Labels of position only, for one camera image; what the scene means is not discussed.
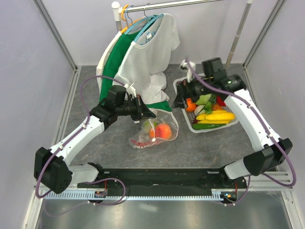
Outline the orange fruit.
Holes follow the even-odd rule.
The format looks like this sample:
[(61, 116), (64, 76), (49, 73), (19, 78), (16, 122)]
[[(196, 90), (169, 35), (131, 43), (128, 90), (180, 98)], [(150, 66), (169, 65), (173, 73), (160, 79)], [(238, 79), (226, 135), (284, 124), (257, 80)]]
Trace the orange fruit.
[(150, 139), (155, 138), (155, 130), (153, 128), (149, 131), (149, 137)]

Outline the clear zip top bag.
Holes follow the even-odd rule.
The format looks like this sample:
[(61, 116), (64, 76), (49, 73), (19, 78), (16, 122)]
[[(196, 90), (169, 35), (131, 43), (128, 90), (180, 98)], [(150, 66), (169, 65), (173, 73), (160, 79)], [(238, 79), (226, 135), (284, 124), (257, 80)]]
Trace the clear zip top bag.
[(160, 109), (152, 111), (156, 117), (143, 122), (140, 131), (129, 139), (131, 147), (143, 149), (177, 138), (179, 125), (173, 113)]

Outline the peach with green leaf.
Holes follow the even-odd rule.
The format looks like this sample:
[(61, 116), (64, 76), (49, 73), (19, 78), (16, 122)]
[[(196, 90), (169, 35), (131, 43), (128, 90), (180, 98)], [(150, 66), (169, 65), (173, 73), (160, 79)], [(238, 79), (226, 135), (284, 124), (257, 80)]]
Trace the peach with green leaf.
[(155, 127), (155, 137), (169, 140), (171, 136), (172, 136), (172, 131), (168, 124), (161, 123)]

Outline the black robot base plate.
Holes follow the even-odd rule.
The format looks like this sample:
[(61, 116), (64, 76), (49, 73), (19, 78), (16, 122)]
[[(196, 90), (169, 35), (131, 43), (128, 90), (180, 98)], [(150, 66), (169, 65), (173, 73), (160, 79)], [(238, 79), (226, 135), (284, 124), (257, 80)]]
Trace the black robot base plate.
[(213, 189), (246, 188), (243, 177), (226, 180), (218, 168), (108, 168), (96, 180), (117, 178), (126, 194), (210, 194)]

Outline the red apple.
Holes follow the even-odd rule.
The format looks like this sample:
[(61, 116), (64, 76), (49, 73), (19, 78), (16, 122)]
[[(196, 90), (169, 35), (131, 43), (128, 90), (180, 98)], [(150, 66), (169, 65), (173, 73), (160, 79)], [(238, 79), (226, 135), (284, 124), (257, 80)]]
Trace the red apple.
[(219, 96), (216, 97), (216, 103), (222, 107), (226, 107), (225, 102)]

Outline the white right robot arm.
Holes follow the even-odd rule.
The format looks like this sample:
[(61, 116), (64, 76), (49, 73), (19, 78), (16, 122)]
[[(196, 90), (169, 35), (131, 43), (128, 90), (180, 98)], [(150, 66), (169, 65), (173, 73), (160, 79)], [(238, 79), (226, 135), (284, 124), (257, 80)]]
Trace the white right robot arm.
[(185, 108), (187, 99), (196, 102), (201, 95), (220, 96), (242, 125), (254, 149), (254, 153), (224, 166), (224, 172), (218, 176), (219, 184), (228, 188), (239, 177), (258, 176), (288, 160), (292, 142), (280, 137), (267, 123), (241, 77), (237, 74), (228, 76), (220, 58), (209, 59), (202, 65), (203, 77), (196, 73), (193, 62), (181, 62), (180, 68), (187, 76), (176, 86), (173, 107)]

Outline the red chili pepper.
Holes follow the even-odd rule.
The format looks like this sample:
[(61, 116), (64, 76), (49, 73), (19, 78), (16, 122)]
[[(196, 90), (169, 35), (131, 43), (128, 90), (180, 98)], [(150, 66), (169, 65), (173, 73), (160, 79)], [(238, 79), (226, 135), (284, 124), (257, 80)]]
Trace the red chili pepper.
[(151, 146), (155, 146), (155, 145), (158, 145), (159, 143), (157, 141), (155, 142), (152, 142), (152, 141), (149, 141), (149, 142), (136, 142), (134, 140), (131, 141), (131, 143), (133, 144), (133, 146), (135, 148), (147, 148), (147, 147), (151, 147)]

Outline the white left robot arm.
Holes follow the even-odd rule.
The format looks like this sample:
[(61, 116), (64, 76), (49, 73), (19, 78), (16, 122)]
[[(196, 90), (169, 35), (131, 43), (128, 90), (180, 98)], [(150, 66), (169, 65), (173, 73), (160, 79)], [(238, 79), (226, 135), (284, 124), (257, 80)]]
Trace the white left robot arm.
[(134, 122), (155, 118), (156, 115), (144, 104), (140, 95), (130, 87), (127, 96), (124, 86), (112, 86), (89, 116), (63, 140), (49, 149), (41, 147), (35, 155), (34, 177), (38, 184), (45, 185), (53, 193), (60, 194), (68, 186), (89, 182), (101, 187), (105, 177), (99, 173), (101, 167), (95, 163), (71, 166), (77, 154), (96, 136), (117, 121), (119, 116), (130, 116)]

